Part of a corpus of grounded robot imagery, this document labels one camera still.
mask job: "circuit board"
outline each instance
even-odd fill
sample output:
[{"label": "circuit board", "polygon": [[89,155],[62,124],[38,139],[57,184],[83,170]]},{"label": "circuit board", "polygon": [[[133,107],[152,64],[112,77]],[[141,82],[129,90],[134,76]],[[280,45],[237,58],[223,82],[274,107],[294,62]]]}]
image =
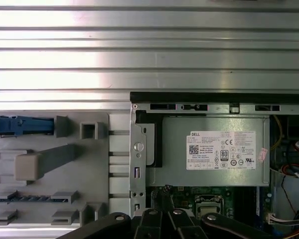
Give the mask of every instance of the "circuit board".
[{"label": "circuit board", "polygon": [[[150,202],[150,193],[156,189],[157,187],[147,188],[148,202]],[[213,210],[219,208],[218,213],[230,218],[234,217],[234,188],[232,187],[174,187],[172,200],[175,208],[189,209],[197,218],[201,216],[200,208],[206,212],[214,212]]]}]

